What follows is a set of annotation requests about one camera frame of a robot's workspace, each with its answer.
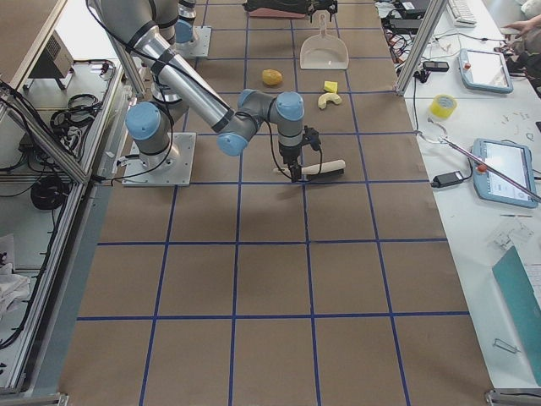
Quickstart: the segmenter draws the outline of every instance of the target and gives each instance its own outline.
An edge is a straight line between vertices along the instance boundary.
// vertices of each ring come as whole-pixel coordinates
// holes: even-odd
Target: yellow sponge
[[[338,82],[325,81],[323,84],[323,90],[329,93],[338,93]]]

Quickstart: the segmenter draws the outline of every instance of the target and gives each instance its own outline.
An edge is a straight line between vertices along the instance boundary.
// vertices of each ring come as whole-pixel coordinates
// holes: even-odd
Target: white table
[[[478,18],[475,29],[460,29],[471,36],[492,37],[498,30],[481,0],[470,0],[470,8]],[[437,33],[449,30],[448,15],[442,16]],[[455,36],[448,38],[453,52],[459,44]],[[462,47],[492,50],[494,42],[482,43],[461,37]],[[541,101],[524,79],[514,79],[515,90],[510,95],[470,91],[464,87],[458,73],[456,56],[444,59],[450,64],[447,73],[433,73],[426,84],[417,83],[416,106],[419,129],[436,139],[441,129],[428,122],[432,98],[441,93],[453,95],[458,102],[456,111],[442,122],[450,138],[465,148],[477,138],[513,140],[527,145],[533,153],[533,167],[541,168],[541,132],[535,126],[541,121]],[[413,82],[409,85],[406,103],[413,119]],[[433,145],[418,138],[429,178],[461,170],[469,174],[466,157],[446,145]],[[520,340],[506,308],[505,301],[492,274],[492,266],[505,251],[491,243],[490,236],[510,217],[520,214],[531,217],[512,218],[535,232],[527,244],[517,247],[526,263],[541,263],[541,208],[517,206],[480,200],[469,181],[449,189],[435,189],[436,199],[445,233],[456,264],[468,309],[478,335],[490,379],[496,388],[540,388],[523,352],[512,354],[493,345],[496,338],[521,348]]]

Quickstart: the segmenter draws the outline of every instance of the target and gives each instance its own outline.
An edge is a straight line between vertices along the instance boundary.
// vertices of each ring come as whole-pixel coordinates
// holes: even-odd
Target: white keyboard
[[[468,7],[466,0],[448,0],[447,10],[457,27],[474,27],[477,20]]]

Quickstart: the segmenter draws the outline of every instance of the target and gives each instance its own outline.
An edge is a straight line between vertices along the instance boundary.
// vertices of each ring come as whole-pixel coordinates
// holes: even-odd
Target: metal base plate
[[[210,34],[212,28],[209,26],[194,27],[196,34],[199,36],[199,41],[195,46],[190,47],[189,45],[184,45],[180,47],[176,45],[178,53],[183,58],[206,58],[209,56],[210,49]]]
[[[172,165],[162,171],[152,171],[132,178],[123,179],[124,186],[188,186],[192,176],[192,164],[194,163],[196,133],[173,133],[172,142],[180,150],[180,156]],[[139,148],[132,144],[130,154],[139,154]],[[124,176],[132,176],[142,173],[148,168],[144,167],[139,159],[128,161]]]

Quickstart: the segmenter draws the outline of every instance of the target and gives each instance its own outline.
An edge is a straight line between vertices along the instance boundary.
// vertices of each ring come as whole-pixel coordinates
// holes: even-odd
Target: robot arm
[[[101,9],[102,22],[110,33],[126,45],[128,52],[140,56],[150,67],[155,85],[165,99],[160,102],[171,106],[174,103],[170,100],[182,101],[195,110],[219,134],[218,145],[229,156],[240,155],[264,121],[276,123],[280,153],[290,169],[292,181],[301,178],[298,164],[301,148],[308,143],[314,149],[319,148],[319,139],[317,133],[307,135],[308,131],[303,128],[303,99],[299,94],[286,92],[275,98],[247,89],[239,97],[239,110],[234,112],[172,46],[178,0],[101,0],[96,6]],[[132,122],[131,127],[140,127],[141,113],[149,110],[145,103],[136,105],[128,112],[127,122]],[[173,108],[173,111],[178,113],[175,119],[179,119],[186,107]],[[156,118],[151,121],[152,125],[146,127],[156,130],[158,140],[153,140],[153,134],[132,131],[127,123],[135,141],[139,139],[139,148],[152,150],[148,150],[149,154],[157,153],[164,145],[164,137],[168,137],[166,131],[158,131],[164,126]]]

